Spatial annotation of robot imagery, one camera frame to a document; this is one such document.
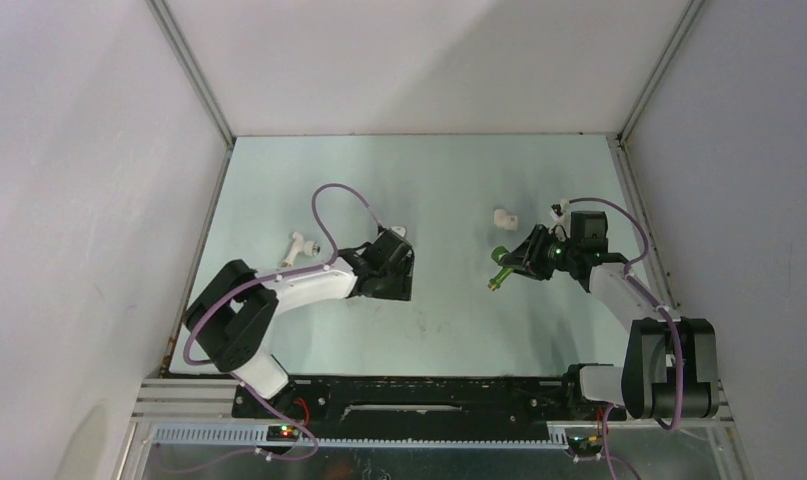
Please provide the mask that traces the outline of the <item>green plastic faucet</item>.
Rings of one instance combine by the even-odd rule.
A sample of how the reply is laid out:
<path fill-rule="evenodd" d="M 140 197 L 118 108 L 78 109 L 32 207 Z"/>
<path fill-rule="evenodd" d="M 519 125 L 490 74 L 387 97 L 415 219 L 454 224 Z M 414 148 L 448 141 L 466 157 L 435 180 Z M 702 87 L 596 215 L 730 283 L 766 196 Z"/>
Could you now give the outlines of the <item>green plastic faucet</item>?
<path fill-rule="evenodd" d="M 490 258 L 500 267 L 500 270 L 488 281 L 488 288 L 491 291 L 497 291 L 501 288 L 503 282 L 514 272 L 511 266 L 505 266 L 501 263 L 502 258 L 506 256 L 509 251 L 504 246 L 496 247 L 490 255 Z"/>

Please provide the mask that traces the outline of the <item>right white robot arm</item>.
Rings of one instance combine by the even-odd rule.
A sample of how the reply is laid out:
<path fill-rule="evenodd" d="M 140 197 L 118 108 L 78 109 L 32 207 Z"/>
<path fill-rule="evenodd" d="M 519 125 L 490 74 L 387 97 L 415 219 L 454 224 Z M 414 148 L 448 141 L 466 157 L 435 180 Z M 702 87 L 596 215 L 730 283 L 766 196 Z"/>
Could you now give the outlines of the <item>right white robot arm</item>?
<path fill-rule="evenodd" d="M 585 418 L 600 403 L 613 404 L 633 418 L 654 419 L 669 429 L 684 419 L 715 416 L 720 387 L 711 323 L 677 315 L 624 255 L 610 251 L 605 213 L 557 209 L 554 215 L 555 225 L 536 225 L 515 249 L 492 251 L 500 271 L 489 287 L 499 289 L 510 275 L 546 281 L 565 273 L 627 330 L 622 366 L 577 366 L 577 380 L 560 392 L 564 411 Z"/>

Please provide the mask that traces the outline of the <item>white elbow fitting far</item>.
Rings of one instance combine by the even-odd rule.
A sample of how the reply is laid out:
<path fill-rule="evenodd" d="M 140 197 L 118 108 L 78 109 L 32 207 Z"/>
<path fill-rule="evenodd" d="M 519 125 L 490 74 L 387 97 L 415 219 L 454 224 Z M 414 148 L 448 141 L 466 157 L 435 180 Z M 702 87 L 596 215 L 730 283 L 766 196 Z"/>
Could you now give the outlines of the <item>white elbow fitting far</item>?
<path fill-rule="evenodd" d="M 493 223 L 496 227 L 506 231 L 517 231 L 519 226 L 518 216 L 505 209 L 496 209 L 493 212 Z"/>

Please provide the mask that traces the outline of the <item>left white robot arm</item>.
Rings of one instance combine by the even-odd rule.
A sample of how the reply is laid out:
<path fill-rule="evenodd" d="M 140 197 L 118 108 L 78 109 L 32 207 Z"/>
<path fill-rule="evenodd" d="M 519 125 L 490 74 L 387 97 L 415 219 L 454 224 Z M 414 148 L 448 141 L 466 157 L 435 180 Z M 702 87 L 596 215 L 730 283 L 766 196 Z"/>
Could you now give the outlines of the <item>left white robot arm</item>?
<path fill-rule="evenodd" d="M 329 264 L 259 276 L 243 260 L 226 263 L 187 307 L 183 322 L 206 362 L 236 377 L 256 392 L 256 402 L 271 416 L 283 416 L 295 403 L 295 390 L 280 362 L 263 346 L 273 319 L 329 300 L 364 297 L 408 301 L 412 297 L 414 248 L 392 229 L 359 247 L 337 253 Z"/>

